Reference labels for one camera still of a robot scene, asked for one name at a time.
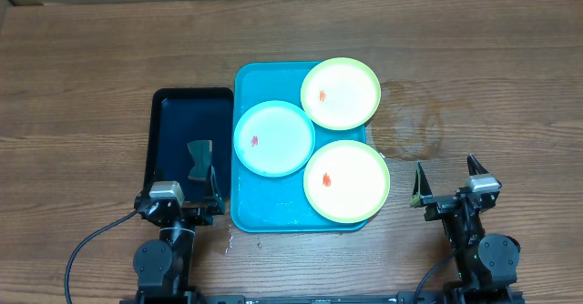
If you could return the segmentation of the light blue plate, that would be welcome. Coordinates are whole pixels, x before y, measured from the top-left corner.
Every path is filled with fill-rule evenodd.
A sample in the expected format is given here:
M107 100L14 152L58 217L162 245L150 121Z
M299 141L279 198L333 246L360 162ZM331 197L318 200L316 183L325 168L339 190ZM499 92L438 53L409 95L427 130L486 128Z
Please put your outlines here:
M315 148L315 128L298 106L280 100L248 109L233 131L239 161L262 177L285 177L298 171Z

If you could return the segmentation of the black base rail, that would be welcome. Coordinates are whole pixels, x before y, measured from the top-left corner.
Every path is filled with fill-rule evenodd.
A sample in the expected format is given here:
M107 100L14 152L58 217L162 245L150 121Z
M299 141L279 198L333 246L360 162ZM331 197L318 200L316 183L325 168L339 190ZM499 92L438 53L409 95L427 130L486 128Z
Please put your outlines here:
M119 304L134 303L205 303L205 304L409 304L414 303L413 291L400 291L397 294L385 296L346 296L346 297L263 297L245 298L242 295L207 296L202 299L189 297L177 299L121 299ZM441 304L454 303L447 301L438 291L424 291L419 294L416 303ZM466 303L526 303L522 292L513 292L512 299L470 299Z

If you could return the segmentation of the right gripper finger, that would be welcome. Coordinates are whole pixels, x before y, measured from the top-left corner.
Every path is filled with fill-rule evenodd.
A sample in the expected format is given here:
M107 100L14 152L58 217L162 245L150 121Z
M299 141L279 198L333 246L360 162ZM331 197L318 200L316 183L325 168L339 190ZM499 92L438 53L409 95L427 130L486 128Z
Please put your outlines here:
M488 171L480 164L474 154L468 155L466 162L470 176L484 175L488 173Z
M421 208L426 206L433 198L432 190L423 171L420 162L416 163L415 180L413 194L410 200L412 208Z

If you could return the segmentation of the yellow-green plate bottom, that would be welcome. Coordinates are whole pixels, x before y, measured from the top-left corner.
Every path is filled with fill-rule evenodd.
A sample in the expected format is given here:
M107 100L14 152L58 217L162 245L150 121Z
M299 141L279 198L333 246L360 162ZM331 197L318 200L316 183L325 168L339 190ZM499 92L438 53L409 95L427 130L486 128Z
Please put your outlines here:
M383 157L354 140L318 149L303 175L305 197L322 217L350 224L376 214L388 198L391 177Z

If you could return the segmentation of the yellow-green plate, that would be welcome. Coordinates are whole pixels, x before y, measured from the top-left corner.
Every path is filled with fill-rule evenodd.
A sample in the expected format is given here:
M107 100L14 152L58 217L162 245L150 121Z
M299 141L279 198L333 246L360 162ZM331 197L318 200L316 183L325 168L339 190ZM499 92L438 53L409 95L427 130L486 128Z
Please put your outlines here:
M381 96L374 71L349 57L317 64L302 81L300 90L302 108L312 122L336 131L365 124L376 112Z
M391 177L383 157L354 140L318 149L303 175L305 197L322 217L350 224L376 214L388 198Z

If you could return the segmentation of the dark green sponge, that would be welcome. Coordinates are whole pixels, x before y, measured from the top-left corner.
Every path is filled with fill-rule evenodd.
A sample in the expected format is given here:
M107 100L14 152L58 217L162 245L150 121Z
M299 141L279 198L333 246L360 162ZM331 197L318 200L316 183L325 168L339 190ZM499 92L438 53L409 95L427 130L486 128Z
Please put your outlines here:
M188 150L193 161L193 167L188 175L190 180L206 180L208 170L212 165L212 148L211 140L195 140L188 143Z

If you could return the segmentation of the teal plastic tray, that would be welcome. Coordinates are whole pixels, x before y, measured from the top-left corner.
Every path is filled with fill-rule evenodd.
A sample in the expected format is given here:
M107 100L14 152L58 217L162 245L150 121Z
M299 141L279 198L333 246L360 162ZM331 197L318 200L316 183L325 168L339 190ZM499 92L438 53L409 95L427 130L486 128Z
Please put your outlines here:
M301 104L302 81L316 61L249 63L234 81L233 121L250 108L270 100ZM263 177L231 156L230 214L234 224L250 233L350 232L367 221L336 223L318 214L303 190L303 169L285 177Z

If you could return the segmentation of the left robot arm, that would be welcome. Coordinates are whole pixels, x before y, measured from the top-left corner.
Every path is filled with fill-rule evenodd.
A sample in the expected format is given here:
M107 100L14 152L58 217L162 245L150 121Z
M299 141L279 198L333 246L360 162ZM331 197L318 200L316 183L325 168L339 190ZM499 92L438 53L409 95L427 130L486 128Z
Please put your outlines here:
M186 208L185 196L177 181L154 178L136 197L137 213L159 227L159 237L139 246L133 258L138 275L137 303L190 303L206 300L189 284L195 242L195 228L210 226L213 218L225 213L214 167L203 178L203 201Z

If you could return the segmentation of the black rectangular tray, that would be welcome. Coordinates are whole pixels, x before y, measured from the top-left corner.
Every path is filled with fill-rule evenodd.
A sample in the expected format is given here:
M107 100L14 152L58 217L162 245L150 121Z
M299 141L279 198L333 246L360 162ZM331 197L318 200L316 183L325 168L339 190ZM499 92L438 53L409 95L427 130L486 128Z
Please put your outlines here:
M177 181L187 201L201 201L204 183L189 178L195 161L188 143L209 140L219 192L228 199L233 105L233 92L226 87L158 90L152 99L144 183Z

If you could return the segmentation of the yellow-green plate top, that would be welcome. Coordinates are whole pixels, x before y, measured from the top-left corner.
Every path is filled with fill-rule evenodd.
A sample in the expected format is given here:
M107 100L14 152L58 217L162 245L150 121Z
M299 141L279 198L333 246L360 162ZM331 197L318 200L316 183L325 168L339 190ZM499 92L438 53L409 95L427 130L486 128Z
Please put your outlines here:
M317 64L302 81L300 90L302 108L312 122L336 131L365 124L376 112L381 96L374 71L349 57Z

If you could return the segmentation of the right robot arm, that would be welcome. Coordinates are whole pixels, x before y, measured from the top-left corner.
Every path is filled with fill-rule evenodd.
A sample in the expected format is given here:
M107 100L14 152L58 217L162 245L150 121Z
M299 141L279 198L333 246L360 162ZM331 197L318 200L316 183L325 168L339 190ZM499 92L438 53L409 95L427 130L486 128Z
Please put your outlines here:
M410 202L424 208L426 221L442 222L452 253L430 269L419 282L407 303L511 303L525 301L520 291L510 286L517 282L521 247L507 235L487 234L480 214L493 208L502 184L473 155L467 157L469 177L453 195L433 194L423 168L415 171ZM427 280L448 262L454 261L458 281L448 282L439 292L424 292Z

